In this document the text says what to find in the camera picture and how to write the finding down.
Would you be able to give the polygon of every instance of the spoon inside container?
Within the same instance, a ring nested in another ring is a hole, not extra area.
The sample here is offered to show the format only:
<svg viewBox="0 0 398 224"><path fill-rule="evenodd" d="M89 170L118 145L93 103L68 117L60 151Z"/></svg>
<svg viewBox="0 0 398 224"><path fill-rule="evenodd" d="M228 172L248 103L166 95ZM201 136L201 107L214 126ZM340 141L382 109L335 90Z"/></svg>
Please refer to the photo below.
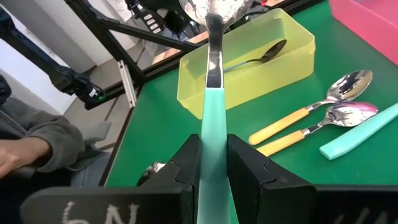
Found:
<svg viewBox="0 0 398 224"><path fill-rule="evenodd" d="M304 139L309 134L318 131L327 124L334 124L341 127L353 127L361 124L377 113L377 107L370 103L345 102L329 107L325 119L318 124L296 131L278 140L275 140L257 150L265 156L273 155L282 149Z"/></svg>
<svg viewBox="0 0 398 224"><path fill-rule="evenodd" d="M180 0L184 11L209 33L205 99L201 122L201 170L197 224L227 224L229 182L226 163L226 114L223 35L252 0Z"/></svg>
<svg viewBox="0 0 398 224"><path fill-rule="evenodd" d="M241 62L239 64L227 67L224 69L224 72L228 72L234 68L238 68L241 65L244 65L246 63L249 62L261 62L261 63L266 63L269 62L270 60L272 60L277 54L279 54L279 52L285 47L286 45L286 40L281 40L278 43L274 44L269 50L267 50L267 52L261 57L261 58L257 58L257 59L251 59L245 62Z"/></svg>
<svg viewBox="0 0 398 224"><path fill-rule="evenodd" d="M252 134L249 143L256 145L263 142L322 105L355 99L369 86L372 79L373 72L370 70L358 70L343 76L329 88L325 100L306 106Z"/></svg>

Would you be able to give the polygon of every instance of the hand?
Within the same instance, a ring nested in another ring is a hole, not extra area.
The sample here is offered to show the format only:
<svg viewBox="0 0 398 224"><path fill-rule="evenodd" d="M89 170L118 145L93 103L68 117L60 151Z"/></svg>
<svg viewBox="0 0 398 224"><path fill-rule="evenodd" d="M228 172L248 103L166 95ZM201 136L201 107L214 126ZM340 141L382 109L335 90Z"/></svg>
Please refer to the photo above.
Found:
<svg viewBox="0 0 398 224"><path fill-rule="evenodd" d="M13 170L30 165L50 152L50 145L40 138L0 140L0 179Z"/></svg>

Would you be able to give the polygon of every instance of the pink container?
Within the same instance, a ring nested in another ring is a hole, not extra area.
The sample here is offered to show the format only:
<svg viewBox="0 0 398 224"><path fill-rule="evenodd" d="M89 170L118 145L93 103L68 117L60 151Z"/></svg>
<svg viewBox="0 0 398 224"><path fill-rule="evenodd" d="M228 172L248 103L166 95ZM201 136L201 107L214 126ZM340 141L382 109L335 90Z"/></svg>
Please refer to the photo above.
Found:
<svg viewBox="0 0 398 224"><path fill-rule="evenodd" d="M398 65L398 0L330 0L333 16Z"/></svg>

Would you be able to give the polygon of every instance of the spoon with yellow handle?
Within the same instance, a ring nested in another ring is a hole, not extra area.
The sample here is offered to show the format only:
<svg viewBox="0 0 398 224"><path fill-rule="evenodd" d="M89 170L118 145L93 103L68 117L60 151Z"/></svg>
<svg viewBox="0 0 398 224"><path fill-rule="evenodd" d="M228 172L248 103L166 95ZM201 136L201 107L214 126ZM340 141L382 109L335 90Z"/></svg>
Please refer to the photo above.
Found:
<svg viewBox="0 0 398 224"><path fill-rule="evenodd" d="M252 134L249 137L249 143L256 145L263 142L267 138L302 119L306 115L310 114L311 111L322 105L339 103L343 101L352 101L368 87L372 81L372 78L373 72L370 70L358 70L343 76L329 88L325 100L306 106Z"/></svg>
<svg viewBox="0 0 398 224"><path fill-rule="evenodd" d="M318 131L327 124L341 127L353 127L361 124L377 113L377 107L370 103L344 102L329 107L325 119L318 124L305 128L278 140L275 140L257 150L265 156L271 156L292 144L303 140L309 134Z"/></svg>

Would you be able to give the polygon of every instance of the person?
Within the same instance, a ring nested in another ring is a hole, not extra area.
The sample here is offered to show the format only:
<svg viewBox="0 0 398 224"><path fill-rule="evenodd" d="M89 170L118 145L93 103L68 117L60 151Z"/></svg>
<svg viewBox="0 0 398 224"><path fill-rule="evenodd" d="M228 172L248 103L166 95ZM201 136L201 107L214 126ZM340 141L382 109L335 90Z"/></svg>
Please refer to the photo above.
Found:
<svg viewBox="0 0 398 224"><path fill-rule="evenodd" d="M11 96L0 75L1 223L22 223L19 206L32 193L58 186L99 184L109 154L86 146L81 132L63 116L38 110ZM12 176L21 167L36 168L31 179Z"/></svg>

